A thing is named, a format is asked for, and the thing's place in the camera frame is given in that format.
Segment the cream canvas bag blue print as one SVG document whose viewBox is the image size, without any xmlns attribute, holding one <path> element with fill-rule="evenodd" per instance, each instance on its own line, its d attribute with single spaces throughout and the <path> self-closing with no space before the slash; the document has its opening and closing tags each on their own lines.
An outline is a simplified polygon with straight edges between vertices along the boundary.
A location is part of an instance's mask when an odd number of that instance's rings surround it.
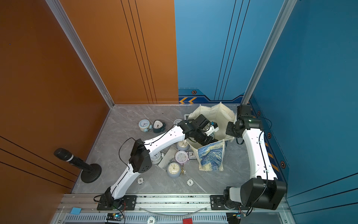
<svg viewBox="0 0 358 224">
<path fill-rule="evenodd" d="M 227 142 L 235 139 L 233 136 L 226 134 L 227 124 L 234 122 L 235 113 L 226 105 L 218 103 L 212 107 L 201 105 L 188 118 L 195 119 L 201 114 L 209 121 L 217 123 L 219 130 L 210 134 L 217 142 L 206 146 L 202 146 L 193 138 L 186 139 L 186 142 L 194 152 L 199 163 L 199 170 L 223 171 L 223 158 Z"/>
</svg>

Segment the white round alarm clock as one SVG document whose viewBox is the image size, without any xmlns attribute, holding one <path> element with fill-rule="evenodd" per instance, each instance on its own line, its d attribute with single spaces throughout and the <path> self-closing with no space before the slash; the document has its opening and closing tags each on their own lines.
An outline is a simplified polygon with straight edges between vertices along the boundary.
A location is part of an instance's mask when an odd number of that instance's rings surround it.
<svg viewBox="0 0 358 224">
<path fill-rule="evenodd" d="M 178 125 L 181 121 L 182 121 L 182 119 L 176 119 L 173 124 Z"/>
</svg>

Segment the dark teal triangular clock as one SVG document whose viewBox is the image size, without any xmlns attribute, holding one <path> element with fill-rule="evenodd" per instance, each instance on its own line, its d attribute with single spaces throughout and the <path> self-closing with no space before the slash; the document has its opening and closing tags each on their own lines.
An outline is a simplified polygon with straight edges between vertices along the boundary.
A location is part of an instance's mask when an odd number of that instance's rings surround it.
<svg viewBox="0 0 358 224">
<path fill-rule="evenodd" d="M 153 132 L 154 133 L 161 133 L 164 132 L 166 129 L 166 123 L 161 120 L 155 120 L 153 123 Z"/>
</svg>

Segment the white twin-bell alarm clock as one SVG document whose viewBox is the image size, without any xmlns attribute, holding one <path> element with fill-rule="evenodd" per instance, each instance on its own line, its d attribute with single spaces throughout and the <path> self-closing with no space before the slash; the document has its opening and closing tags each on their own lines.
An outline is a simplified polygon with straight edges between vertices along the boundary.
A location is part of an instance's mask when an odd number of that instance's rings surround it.
<svg viewBox="0 0 358 224">
<path fill-rule="evenodd" d="M 152 164 L 158 165 L 163 159 L 163 153 L 158 152 L 154 156 L 151 157 Z"/>
</svg>

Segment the light blue round clock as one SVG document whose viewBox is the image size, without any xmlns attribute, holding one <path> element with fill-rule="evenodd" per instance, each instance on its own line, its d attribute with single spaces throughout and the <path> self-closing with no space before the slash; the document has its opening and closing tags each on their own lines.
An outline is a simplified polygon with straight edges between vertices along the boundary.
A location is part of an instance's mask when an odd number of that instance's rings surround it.
<svg viewBox="0 0 358 224">
<path fill-rule="evenodd" d="M 142 119 L 139 122 L 139 128 L 142 132 L 149 132 L 150 130 L 152 130 L 153 125 L 151 124 L 150 120 L 148 119 Z"/>
</svg>

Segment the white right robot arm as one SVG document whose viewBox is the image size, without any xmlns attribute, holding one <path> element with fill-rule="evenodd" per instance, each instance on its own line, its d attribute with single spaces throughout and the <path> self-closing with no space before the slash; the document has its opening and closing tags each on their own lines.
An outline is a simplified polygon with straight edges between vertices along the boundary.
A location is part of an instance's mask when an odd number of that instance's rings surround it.
<svg viewBox="0 0 358 224">
<path fill-rule="evenodd" d="M 235 122 L 229 122 L 226 134 L 241 138 L 248 151 L 250 179 L 241 187 L 227 187 L 223 204 L 229 210 L 247 207 L 276 210 L 287 192 L 271 165 L 264 140 L 262 121 L 252 115 L 249 105 L 239 105 Z"/>
</svg>

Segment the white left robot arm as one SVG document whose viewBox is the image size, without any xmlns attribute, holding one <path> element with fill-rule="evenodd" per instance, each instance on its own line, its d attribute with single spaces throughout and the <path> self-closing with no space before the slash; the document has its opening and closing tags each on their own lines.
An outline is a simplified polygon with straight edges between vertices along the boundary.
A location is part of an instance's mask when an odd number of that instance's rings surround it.
<svg viewBox="0 0 358 224">
<path fill-rule="evenodd" d="M 128 188 L 141 173 L 152 167 L 151 158 L 161 150 L 188 138 L 193 138 L 200 145 L 206 146 L 217 141 L 211 133 L 218 130 L 217 123 L 209 121 L 201 114 L 195 119 L 182 120 L 177 125 L 174 124 L 170 130 L 155 138 L 135 140 L 126 170 L 105 193 L 100 195 L 99 200 L 94 200 L 98 204 L 97 210 L 118 209 L 125 201 L 124 196 Z"/>
</svg>

